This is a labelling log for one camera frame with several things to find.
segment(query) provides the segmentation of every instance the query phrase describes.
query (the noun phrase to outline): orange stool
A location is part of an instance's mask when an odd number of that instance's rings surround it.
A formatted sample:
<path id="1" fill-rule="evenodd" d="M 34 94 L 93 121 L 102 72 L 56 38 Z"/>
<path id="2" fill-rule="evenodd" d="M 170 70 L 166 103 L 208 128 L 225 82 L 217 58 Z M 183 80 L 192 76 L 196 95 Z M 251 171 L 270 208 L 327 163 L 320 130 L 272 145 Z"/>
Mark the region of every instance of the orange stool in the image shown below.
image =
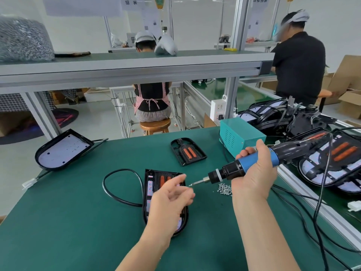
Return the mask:
<path id="1" fill-rule="evenodd" d="M 146 132 L 146 135 L 153 135 L 155 132 L 168 133 L 170 123 L 170 118 L 168 118 L 158 122 L 140 123 L 140 127 Z"/>
<path id="2" fill-rule="evenodd" d="M 319 103 L 318 110 L 322 112 L 323 106 L 325 105 L 326 98 L 329 98 L 332 96 L 332 92 L 328 91 L 326 89 L 321 89 L 321 91 L 318 94 L 318 98 L 321 98 L 321 102 Z"/>

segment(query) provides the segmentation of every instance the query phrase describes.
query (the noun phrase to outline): black round mat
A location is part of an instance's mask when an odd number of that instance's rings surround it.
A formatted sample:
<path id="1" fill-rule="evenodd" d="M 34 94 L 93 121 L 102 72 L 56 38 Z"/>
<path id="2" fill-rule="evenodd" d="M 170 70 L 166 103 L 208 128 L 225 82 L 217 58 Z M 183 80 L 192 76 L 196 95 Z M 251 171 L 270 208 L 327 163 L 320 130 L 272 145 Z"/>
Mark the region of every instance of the black round mat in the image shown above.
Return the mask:
<path id="1" fill-rule="evenodd" d="M 60 126 L 63 128 L 78 118 L 79 111 L 71 108 L 57 108 L 53 110 L 53 114 Z M 18 143 L 43 136 L 43 132 L 31 116 L 21 122 L 20 126 L 11 131 L 4 137 L 0 137 L 0 145 L 8 145 Z"/>

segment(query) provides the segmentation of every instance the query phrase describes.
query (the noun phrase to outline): person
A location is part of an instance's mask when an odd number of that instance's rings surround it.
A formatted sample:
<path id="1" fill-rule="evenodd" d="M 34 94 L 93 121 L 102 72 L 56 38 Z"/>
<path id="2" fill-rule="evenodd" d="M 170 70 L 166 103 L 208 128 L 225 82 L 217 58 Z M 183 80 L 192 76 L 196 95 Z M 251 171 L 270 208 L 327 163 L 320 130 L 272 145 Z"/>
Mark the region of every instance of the person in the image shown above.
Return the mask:
<path id="1" fill-rule="evenodd" d="M 139 31 L 135 36 L 137 52 L 154 52 L 156 45 L 156 38 L 150 31 Z M 134 113 L 140 122 L 162 121 L 170 117 L 168 94 L 171 84 L 165 82 L 133 85 L 136 95 Z"/>
<path id="2" fill-rule="evenodd" d="M 292 96 L 305 106 L 316 102 L 326 67 L 323 43 L 304 31 L 308 19 L 304 10 L 287 14 L 277 33 L 281 43 L 272 50 L 272 71 L 278 79 L 276 95 Z"/>
<path id="3" fill-rule="evenodd" d="M 257 141 L 256 148 L 257 163 L 244 177 L 235 178 L 231 183 L 233 208 L 248 270 L 300 271 L 267 203 L 270 188 L 277 177 L 277 168 L 272 167 L 270 151 L 262 140 Z M 236 158 L 254 152 L 253 148 L 247 147 Z M 116 271 L 156 269 L 177 228 L 181 210 L 196 199 L 192 188 L 177 186 L 185 178 L 184 174 L 179 175 L 153 194 L 144 232 Z"/>

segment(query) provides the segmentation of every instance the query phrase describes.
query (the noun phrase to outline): electric screwdriver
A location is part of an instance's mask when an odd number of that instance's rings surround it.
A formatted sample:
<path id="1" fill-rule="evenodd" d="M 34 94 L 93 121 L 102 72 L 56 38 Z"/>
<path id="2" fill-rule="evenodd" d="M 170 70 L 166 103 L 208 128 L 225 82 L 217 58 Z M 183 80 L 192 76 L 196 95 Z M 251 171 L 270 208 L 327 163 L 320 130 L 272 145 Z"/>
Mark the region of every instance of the electric screwdriver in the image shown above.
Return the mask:
<path id="1" fill-rule="evenodd" d="M 291 162 L 292 159 L 302 157 L 309 153 L 310 149 L 314 146 L 314 139 L 305 141 L 291 141 L 284 142 L 278 145 L 274 145 L 269 148 L 271 152 L 271 161 L 273 167 L 280 164 L 286 164 Z M 208 173 L 207 177 L 204 177 L 198 182 L 194 182 L 190 187 L 202 182 L 222 182 L 224 179 L 232 180 L 237 177 L 243 177 L 247 170 L 257 162 L 258 152 L 250 154 L 246 157 L 236 159 L 232 163 L 226 164 L 222 169 L 216 169 Z"/>

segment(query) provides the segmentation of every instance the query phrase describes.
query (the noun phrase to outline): black hair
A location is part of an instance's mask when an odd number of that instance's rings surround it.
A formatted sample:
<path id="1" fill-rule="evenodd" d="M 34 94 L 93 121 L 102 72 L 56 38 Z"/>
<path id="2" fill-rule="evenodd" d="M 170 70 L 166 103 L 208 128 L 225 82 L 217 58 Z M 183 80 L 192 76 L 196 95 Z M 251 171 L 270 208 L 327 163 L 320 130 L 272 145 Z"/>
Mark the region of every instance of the black hair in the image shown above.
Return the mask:
<path id="1" fill-rule="evenodd" d="M 291 12 L 288 13 L 282 20 L 281 25 L 283 25 L 285 22 L 287 22 L 289 19 L 291 19 L 293 16 L 295 16 L 298 12 Z M 298 28 L 305 28 L 305 23 L 306 22 L 290 22 L 290 25 L 292 27 L 298 27 Z"/>
<path id="2" fill-rule="evenodd" d="M 153 41 L 153 40 L 141 41 L 139 43 L 135 43 L 135 47 L 140 50 L 143 50 L 145 48 L 154 50 L 156 48 L 156 45 L 157 45 L 156 41 Z"/>

